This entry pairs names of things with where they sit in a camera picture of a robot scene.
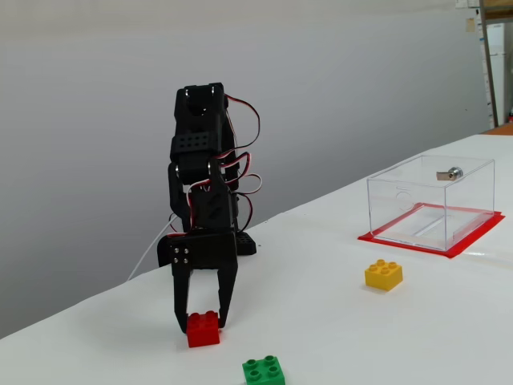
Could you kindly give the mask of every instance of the red base plate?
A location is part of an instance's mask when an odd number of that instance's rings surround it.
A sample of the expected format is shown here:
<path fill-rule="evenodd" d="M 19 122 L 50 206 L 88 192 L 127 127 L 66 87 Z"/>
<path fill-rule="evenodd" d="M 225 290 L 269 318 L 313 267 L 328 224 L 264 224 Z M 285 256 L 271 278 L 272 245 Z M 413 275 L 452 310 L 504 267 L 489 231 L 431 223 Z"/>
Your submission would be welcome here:
<path fill-rule="evenodd" d="M 361 241 L 368 241 L 373 243 L 381 243 L 382 245 L 389 245 L 389 246 L 395 246 L 400 247 L 402 249 L 410 249 L 410 250 L 416 250 L 416 251 L 423 251 L 424 253 L 432 253 L 432 254 L 438 254 L 443 255 L 448 258 L 454 258 L 457 255 L 461 254 L 465 249 L 472 245 L 474 242 L 476 242 L 480 237 L 482 237 L 484 234 L 488 233 L 491 229 L 493 229 L 502 219 L 505 218 L 504 215 L 500 211 L 495 211 L 494 216 L 490 218 L 488 221 L 480 225 L 476 230 L 474 230 L 472 233 L 468 234 L 466 237 L 464 237 L 460 242 L 458 242 L 456 245 L 452 246 L 447 251 L 441 251 L 441 250 L 434 250 L 434 249 L 428 249 L 425 247 L 419 247 L 419 246 L 412 246 L 412 245 L 405 245 L 403 243 L 398 242 L 392 242 L 392 241 L 384 241 L 382 239 L 377 239 L 375 236 L 379 233 L 382 233 L 392 225 L 395 225 L 400 220 L 404 219 L 405 217 L 408 217 L 415 211 L 419 210 L 422 206 L 431 206 L 434 207 L 435 205 L 428 205 L 424 203 L 417 203 L 408 213 L 405 213 L 401 215 L 400 217 L 395 218 L 393 221 L 387 223 L 386 225 L 380 227 L 379 229 L 374 231 L 374 235 L 371 233 L 367 233 L 365 235 L 362 235 L 358 237 Z M 472 209 L 462 209 L 462 208 L 452 208 L 452 209 L 461 209 L 465 211 L 474 211 Z"/>

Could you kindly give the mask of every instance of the red lego brick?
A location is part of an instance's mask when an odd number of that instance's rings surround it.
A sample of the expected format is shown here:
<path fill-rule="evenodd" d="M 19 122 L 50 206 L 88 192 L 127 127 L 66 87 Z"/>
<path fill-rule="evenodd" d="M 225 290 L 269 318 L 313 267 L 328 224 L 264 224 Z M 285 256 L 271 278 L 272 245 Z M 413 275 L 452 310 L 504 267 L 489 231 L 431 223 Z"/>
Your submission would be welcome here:
<path fill-rule="evenodd" d="M 219 319 L 215 311 L 206 314 L 191 314 L 187 320 L 189 347 L 215 345 L 219 340 Z"/>

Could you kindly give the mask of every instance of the metal object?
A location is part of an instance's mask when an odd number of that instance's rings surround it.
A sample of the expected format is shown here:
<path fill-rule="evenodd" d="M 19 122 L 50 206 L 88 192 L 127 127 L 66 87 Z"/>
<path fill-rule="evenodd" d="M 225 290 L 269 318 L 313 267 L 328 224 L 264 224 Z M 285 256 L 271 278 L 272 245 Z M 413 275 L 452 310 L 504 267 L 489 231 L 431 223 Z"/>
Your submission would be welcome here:
<path fill-rule="evenodd" d="M 453 167 L 447 172 L 437 172 L 436 180 L 457 180 L 463 176 L 463 170 L 460 167 Z"/>

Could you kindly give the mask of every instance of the robotic arm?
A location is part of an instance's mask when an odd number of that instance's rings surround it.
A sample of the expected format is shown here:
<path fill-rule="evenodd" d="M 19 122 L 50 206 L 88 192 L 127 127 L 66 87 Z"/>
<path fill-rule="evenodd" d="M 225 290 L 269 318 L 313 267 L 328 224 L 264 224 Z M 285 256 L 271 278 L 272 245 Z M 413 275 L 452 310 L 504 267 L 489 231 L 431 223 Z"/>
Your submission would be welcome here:
<path fill-rule="evenodd" d="M 239 163 L 227 115 L 223 84 L 190 86 L 176 94 L 176 132 L 168 168 L 173 212 L 185 233 L 163 237 L 157 246 L 159 266 L 172 265 L 175 314 L 187 331 L 188 288 L 192 271 L 216 269 L 219 280 L 219 325 L 224 327 L 237 273 L 237 255 L 257 251 L 239 230 Z"/>

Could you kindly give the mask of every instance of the white cable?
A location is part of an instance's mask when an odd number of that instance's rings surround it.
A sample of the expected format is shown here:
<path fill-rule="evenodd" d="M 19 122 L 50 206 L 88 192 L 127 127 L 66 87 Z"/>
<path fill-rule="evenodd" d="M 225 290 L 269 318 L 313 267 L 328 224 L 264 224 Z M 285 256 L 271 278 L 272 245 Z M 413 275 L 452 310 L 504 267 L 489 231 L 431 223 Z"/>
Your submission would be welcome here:
<path fill-rule="evenodd" d="M 137 271 L 137 269 L 139 268 L 139 265 L 141 264 L 141 262 L 143 261 L 144 257 L 146 257 L 146 254 L 150 251 L 151 247 L 155 244 L 155 242 L 157 242 L 159 240 L 159 238 L 162 236 L 162 234 L 164 234 L 164 232 L 168 229 L 168 226 L 171 225 L 171 223 L 173 223 L 173 221 L 177 218 L 178 216 L 173 214 L 171 216 L 171 219 L 169 220 L 168 224 L 164 226 L 164 228 L 162 229 L 162 231 L 159 233 L 159 235 L 156 236 L 156 238 L 153 240 L 153 242 L 148 246 L 148 248 L 146 249 L 146 251 L 144 252 L 143 256 L 141 257 L 141 259 L 139 259 L 139 262 L 137 262 L 137 265 L 135 265 L 135 268 L 133 269 L 133 271 L 131 272 L 130 274 L 130 277 L 128 277 L 127 279 L 127 282 L 131 280 L 131 278 L 134 276 L 135 272 Z"/>
<path fill-rule="evenodd" d="M 254 193 L 258 192 L 262 188 L 262 177 L 260 175 L 258 175 L 258 174 L 248 174 L 248 175 L 245 176 L 245 178 L 247 178 L 249 176 L 254 176 L 254 177 L 258 178 L 260 180 L 260 184 L 258 185 L 257 188 L 255 188 L 252 191 L 247 191 L 247 192 L 240 191 L 239 193 L 245 194 L 245 195 L 247 195 L 247 194 L 254 194 Z"/>

